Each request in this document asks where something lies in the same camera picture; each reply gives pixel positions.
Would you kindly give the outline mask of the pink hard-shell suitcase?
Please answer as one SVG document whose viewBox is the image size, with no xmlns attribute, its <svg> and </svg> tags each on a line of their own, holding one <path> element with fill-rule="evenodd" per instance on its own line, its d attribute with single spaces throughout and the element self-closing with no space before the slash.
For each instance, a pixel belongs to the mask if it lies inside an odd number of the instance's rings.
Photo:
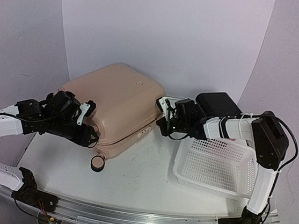
<svg viewBox="0 0 299 224">
<path fill-rule="evenodd" d="M 123 63 L 113 63 L 75 78 L 61 87 L 85 103 L 92 100 L 96 109 L 84 122 L 98 134 L 93 143 L 96 156 L 91 169 L 100 172 L 107 159 L 116 157 L 142 139 L 162 116 L 156 101 L 165 96 L 156 80 Z"/>
</svg>

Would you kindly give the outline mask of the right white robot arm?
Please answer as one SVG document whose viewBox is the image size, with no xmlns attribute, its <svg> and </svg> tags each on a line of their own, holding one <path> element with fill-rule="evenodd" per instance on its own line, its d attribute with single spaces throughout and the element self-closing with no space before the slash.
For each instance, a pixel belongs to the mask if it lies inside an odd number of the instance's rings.
<svg viewBox="0 0 299 224">
<path fill-rule="evenodd" d="M 231 199 L 246 198 L 241 216 L 218 224 L 264 224 L 288 148 L 281 121 L 270 111 L 244 114 L 233 102 L 157 99 L 163 136 L 182 134 L 173 172 L 184 185 Z"/>
</svg>

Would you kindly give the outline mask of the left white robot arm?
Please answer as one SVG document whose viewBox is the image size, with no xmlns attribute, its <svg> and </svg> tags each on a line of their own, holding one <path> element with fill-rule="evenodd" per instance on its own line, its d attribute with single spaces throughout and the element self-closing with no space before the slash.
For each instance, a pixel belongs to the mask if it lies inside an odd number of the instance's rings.
<svg viewBox="0 0 299 224">
<path fill-rule="evenodd" d="M 19 101 L 0 110 L 0 138 L 49 133 L 88 148 L 98 142 L 99 136 L 83 119 L 95 109 L 92 100 L 81 103 L 70 91 L 50 93 L 42 101 Z M 19 194 L 28 205 L 39 201 L 34 175 L 26 168 L 7 168 L 0 163 L 0 185 Z"/>
</svg>

